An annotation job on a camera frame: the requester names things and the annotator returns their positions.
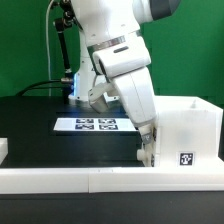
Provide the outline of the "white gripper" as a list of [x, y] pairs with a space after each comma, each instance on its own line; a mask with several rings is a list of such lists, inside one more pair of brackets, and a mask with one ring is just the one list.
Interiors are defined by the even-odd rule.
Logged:
[[150, 123], [157, 111], [147, 68], [151, 58], [143, 38], [129, 38], [124, 43], [95, 51], [92, 57], [97, 71], [105, 75], [118, 92], [133, 125], [139, 127], [142, 142], [148, 144], [147, 135], [155, 128]]

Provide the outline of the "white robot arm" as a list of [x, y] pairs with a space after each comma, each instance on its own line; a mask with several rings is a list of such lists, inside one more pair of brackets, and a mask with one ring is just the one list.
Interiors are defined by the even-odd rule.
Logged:
[[71, 0], [95, 70], [106, 78], [89, 91], [90, 105], [102, 112], [107, 108], [104, 96], [117, 95], [145, 144], [151, 142], [157, 110], [140, 25], [172, 15], [180, 2]]

